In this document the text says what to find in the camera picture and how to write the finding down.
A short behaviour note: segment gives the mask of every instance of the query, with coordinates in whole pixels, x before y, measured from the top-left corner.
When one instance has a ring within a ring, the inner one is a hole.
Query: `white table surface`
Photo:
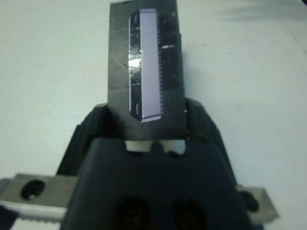
[[[307,7],[178,0],[186,96],[218,125],[239,183],[307,228]],[[75,126],[107,100],[109,1],[0,1],[0,178],[53,175]],[[13,230],[59,225],[18,220]]]

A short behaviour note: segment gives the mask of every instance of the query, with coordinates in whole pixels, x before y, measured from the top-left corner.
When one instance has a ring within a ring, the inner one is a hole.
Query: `white background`
[[[303,230],[307,7],[301,0],[178,0],[186,96],[217,123],[239,183],[267,189]],[[53,175],[107,100],[109,1],[0,1],[0,178]],[[14,230],[58,225],[17,221]]]

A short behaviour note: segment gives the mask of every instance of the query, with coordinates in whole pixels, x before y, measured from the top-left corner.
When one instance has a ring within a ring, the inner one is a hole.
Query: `black cardboard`
[[[175,54],[162,50],[163,113],[159,120],[140,122],[129,112],[129,18],[139,9],[159,13],[160,48],[170,42]],[[108,106],[123,139],[185,139],[187,136],[186,103],[182,76],[181,35],[176,0],[133,0],[110,6]]]

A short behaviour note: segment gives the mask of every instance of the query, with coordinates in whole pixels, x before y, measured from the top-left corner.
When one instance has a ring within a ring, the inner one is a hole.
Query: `black card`
[[[108,106],[123,139],[187,136],[176,0],[110,7]]]

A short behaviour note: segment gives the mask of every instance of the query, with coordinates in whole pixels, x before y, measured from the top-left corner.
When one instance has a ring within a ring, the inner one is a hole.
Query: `mounting hole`
[[[208,230],[208,216],[193,200],[177,199],[173,205],[174,223],[178,230]]]
[[[150,221],[150,209],[145,199],[133,197],[124,200],[117,210],[121,230],[145,230]]]
[[[240,195],[248,211],[257,212],[259,210],[259,203],[251,193],[242,191]]]
[[[45,189],[45,183],[40,180],[31,180],[21,190],[21,197],[25,200],[37,198]]]

